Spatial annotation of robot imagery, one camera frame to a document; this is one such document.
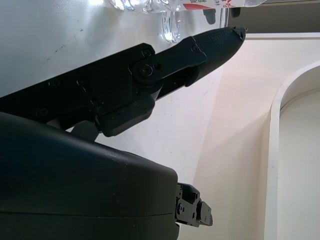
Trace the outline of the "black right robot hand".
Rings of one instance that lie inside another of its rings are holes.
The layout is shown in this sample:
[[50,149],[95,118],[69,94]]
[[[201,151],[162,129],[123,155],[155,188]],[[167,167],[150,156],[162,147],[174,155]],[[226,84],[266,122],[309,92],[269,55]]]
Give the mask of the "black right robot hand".
[[246,29],[225,27],[156,53],[133,46],[0,99],[3,240],[175,240],[212,226],[177,173],[96,142],[148,119],[157,100],[226,63]]

